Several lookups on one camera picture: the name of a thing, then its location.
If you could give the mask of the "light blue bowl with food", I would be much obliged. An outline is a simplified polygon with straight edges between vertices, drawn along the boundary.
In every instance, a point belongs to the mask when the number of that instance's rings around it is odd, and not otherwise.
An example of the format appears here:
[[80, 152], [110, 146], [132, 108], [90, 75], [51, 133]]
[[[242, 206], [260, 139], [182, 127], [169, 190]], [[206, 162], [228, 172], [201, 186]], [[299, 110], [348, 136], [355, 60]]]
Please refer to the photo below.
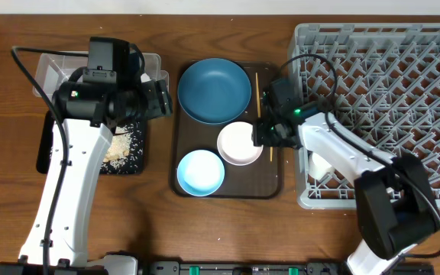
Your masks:
[[194, 150], [185, 155], [176, 169], [180, 187], [191, 196], [209, 196], [217, 191], [225, 178], [225, 166], [210, 150]]

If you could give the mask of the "white bowl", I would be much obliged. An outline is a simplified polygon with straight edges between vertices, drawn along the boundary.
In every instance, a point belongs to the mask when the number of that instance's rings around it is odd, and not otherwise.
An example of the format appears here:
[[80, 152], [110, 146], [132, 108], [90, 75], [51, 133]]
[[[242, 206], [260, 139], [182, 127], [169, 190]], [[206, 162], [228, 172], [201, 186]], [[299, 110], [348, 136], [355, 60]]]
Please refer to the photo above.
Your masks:
[[264, 147], [253, 142], [253, 125], [244, 121], [232, 122], [220, 131], [217, 149], [221, 157], [235, 166], [247, 166], [256, 161]]

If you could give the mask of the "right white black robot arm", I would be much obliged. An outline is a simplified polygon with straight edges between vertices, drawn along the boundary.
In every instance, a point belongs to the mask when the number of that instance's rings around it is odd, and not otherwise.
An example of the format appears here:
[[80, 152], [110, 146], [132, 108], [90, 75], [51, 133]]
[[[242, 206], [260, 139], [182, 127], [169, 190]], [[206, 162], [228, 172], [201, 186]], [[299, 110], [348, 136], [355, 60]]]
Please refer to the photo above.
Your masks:
[[[440, 211], [422, 161], [379, 150], [317, 104], [269, 107], [255, 121], [254, 145], [306, 149], [354, 186], [361, 243], [346, 260], [351, 274], [389, 274], [411, 250], [440, 232]], [[440, 249], [426, 257], [439, 257]]]

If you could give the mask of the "blue plate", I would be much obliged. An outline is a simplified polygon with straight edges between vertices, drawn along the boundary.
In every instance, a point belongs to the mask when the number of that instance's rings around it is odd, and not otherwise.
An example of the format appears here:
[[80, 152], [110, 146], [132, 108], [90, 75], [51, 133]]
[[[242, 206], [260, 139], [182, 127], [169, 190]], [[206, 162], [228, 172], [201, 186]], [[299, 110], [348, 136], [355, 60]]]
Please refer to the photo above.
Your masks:
[[207, 125], [220, 125], [235, 120], [249, 106], [251, 82], [237, 63], [209, 58], [185, 70], [177, 96], [190, 118]]

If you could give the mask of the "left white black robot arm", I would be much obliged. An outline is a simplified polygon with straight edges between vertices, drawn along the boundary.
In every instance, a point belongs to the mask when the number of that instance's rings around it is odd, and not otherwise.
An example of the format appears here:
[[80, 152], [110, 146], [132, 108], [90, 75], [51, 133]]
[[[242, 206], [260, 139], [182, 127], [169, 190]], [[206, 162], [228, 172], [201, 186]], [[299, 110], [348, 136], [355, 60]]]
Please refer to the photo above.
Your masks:
[[114, 128], [172, 113], [165, 80], [136, 84], [71, 82], [53, 93], [60, 112], [53, 126], [47, 178], [34, 225], [15, 263], [0, 274], [136, 274], [139, 261], [123, 254], [88, 260], [92, 202]]

